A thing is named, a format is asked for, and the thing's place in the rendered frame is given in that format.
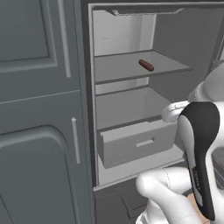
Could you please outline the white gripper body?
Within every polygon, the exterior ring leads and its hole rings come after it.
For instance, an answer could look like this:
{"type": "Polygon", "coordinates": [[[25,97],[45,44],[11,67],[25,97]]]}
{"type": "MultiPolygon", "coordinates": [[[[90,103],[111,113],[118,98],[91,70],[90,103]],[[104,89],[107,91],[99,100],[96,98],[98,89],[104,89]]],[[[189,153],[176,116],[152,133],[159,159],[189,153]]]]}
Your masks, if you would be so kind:
{"type": "Polygon", "coordinates": [[[178,101],[168,105],[161,113],[165,123],[176,122],[182,110],[189,104],[189,101],[178,101]]]}

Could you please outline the grey fridge shelf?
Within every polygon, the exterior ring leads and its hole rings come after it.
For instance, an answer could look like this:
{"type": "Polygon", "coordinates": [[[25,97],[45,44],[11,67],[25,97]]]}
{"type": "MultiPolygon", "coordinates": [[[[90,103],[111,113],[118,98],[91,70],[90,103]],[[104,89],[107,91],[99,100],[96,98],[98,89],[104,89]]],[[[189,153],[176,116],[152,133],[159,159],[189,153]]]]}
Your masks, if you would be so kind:
{"type": "Polygon", "coordinates": [[[169,104],[168,100],[150,87],[97,96],[97,129],[105,130],[160,116],[169,104]]]}
{"type": "Polygon", "coordinates": [[[189,66],[155,51],[122,53],[94,58],[95,82],[98,84],[188,70],[191,70],[189,66]],[[152,64],[154,70],[149,72],[139,65],[139,60],[145,60],[152,64]]]}

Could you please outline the brown sausage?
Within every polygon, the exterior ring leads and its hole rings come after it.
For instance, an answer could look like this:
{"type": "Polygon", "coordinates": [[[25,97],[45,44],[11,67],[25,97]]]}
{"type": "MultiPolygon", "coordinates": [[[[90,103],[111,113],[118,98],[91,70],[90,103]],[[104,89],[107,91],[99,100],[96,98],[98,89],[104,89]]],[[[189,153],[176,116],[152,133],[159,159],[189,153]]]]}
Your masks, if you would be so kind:
{"type": "Polygon", "coordinates": [[[138,63],[144,67],[146,70],[150,71],[150,72],[153,72],[154,71],[154,66],[152,64],[150,64],[149,62],[143,60],[143,59],[140,59],[138,61],[138,63]]]}

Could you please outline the grey cupboard door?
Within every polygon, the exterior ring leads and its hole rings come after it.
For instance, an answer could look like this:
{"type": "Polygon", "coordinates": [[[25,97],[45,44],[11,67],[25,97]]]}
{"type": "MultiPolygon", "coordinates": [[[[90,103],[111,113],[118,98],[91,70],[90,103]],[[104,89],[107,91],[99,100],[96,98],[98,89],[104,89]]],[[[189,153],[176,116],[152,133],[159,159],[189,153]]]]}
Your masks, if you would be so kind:
{"type": "Polygon", "coordinates": [[[67,78],[57,0],[0,0],[0,102],[80,87],[74,0],[64,0],[67,78]]]}
{"type": "Polygon", "coordinates": [[[0,224],[92,224],[90,177],[79,91],[0,103],[0,224]]]}

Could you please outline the grey fridge bottom drawer front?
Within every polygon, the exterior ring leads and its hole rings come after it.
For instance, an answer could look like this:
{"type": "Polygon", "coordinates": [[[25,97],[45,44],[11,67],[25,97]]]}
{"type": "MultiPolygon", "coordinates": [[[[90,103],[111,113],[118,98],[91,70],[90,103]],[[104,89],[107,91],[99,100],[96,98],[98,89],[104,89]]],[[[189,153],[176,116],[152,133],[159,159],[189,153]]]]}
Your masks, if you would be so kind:
{"type": "Polygon", "coordinates": [[[134,178],[97,190],[95,224],[135,224],[147,201],[137,191],[134,178]]]}

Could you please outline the grey fridge drawer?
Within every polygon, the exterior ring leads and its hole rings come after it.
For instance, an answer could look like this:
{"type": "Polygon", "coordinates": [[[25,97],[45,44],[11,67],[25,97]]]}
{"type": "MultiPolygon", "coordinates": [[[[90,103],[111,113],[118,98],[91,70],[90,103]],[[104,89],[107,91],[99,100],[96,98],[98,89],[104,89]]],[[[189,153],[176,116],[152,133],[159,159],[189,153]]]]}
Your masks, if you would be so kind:
{"type": "Polygon", "coordinates": [[[178,125],[140,122],[97,134],[98,154],[105,169],[169,150],[175,141],[178,125]]]}
{"type": "Polygon", "coordinates": [[[135,224],[147,201],[137,191],[134,178],[97,190],[95,224],[135,224]]]}

